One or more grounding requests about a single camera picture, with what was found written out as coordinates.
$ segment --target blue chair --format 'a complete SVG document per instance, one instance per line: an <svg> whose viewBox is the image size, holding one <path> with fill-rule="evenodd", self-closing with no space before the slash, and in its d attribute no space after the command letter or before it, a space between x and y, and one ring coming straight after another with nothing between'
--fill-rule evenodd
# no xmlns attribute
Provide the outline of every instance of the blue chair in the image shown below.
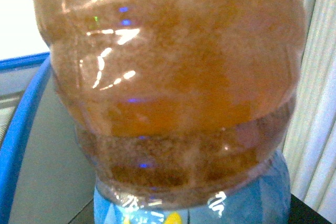
<svg viewBox="0 0 336 224"><path fill-rule="evenodd" d="M27 141L41 96L50 77L49 53L0 62L0 70L43 62L25 90L0 146L0 223L7 224Z"/></svg>

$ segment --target gray surface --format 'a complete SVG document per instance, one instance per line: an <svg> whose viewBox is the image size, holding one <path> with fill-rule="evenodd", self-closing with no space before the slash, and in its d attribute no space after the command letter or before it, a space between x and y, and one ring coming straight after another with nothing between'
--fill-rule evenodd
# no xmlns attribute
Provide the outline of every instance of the gray surface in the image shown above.
<svg viewBox="0 0 336 224"><path fill-rule="evenodd" d="M94 171L49 81L22 163L9 224L68 224L92 199Z"/></svg>
<svg viewBox="0 0 336 224"><path fill-rule="evenodd" d="M0 96L26 90L39 66L0 71Z"/></svg>
<svg viewBox="0 0 336 224"><path fill-rule="evenodd" d="M69 224L95 224L93 220L93 200Z"/></svg>

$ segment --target white curtain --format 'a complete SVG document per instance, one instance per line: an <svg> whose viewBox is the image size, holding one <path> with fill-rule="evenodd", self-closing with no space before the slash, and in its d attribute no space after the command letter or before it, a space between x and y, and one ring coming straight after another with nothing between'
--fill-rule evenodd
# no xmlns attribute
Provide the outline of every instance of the white curtain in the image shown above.
<svg viewBox="0 0 336 224"><path fill-rule="evenodd" d="M336 0L316 0L283 154L292 193L336 223Z"/></svg>

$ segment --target dark surface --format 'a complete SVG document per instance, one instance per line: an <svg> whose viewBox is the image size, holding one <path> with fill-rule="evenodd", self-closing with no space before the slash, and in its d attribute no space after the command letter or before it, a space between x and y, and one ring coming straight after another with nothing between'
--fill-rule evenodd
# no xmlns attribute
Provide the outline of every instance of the dark surface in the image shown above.
<svg viewBox="0 0 336 224"><path fill-rule="evenodd" d="M289 222L292 224L331 224L305 203L292 195Z"/></svg>

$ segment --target orange liquid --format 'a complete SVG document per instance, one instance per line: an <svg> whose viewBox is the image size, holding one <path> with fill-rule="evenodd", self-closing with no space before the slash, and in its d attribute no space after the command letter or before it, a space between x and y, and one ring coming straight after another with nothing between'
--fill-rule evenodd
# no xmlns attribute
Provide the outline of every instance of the orange liquid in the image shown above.
<svg viewBox="0 0 336 224"><path fill-rule="evenodd" d="M299 78L303 0L34 3L58 94L106 184L225 184L279 144Z"/></svg>

